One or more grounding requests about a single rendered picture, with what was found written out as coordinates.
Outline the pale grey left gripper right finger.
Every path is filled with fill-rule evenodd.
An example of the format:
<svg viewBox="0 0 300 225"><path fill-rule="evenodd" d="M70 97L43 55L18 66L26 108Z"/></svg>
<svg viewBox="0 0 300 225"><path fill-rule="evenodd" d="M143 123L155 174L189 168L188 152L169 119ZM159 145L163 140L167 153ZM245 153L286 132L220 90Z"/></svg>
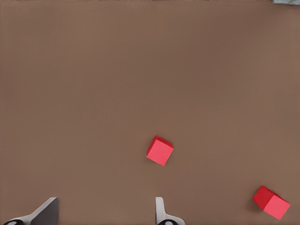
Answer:
<svg viewBox="0 0 300 225"><path fill-rule="evenodd" d="M166 213L162 197L155 197L155 207L156 225L185 225L185 221L183 219Z"/></svg>

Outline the red cube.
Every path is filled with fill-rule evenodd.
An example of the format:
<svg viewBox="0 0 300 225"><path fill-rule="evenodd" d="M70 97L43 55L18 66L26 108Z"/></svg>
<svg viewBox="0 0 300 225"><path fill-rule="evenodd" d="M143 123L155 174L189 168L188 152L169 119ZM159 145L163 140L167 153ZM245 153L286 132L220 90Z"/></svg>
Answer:
<svg viewBox="0 0 300 225"><path fill-rule="evenodd" d="M291 204L277 193L261 185L252 200L265 213L281 220Z"/></svg>
<svg viewBox="0 0 300 225"><path fill-rule="evenodd" d="M165 166L173 150L172 143L156 135L147 150L146 157L161 166Z"/></svg>

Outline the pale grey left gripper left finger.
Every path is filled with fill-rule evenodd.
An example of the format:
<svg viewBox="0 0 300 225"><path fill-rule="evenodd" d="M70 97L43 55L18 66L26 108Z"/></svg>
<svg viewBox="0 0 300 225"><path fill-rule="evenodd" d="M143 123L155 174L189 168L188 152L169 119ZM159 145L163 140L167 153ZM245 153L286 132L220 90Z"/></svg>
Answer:
<svg viewBox="0 0 300 225"><path fill-rule="evenodd" d="M57 225L59 220L59 199L51 197L33 213L13 218L3 225Z"/></svg>

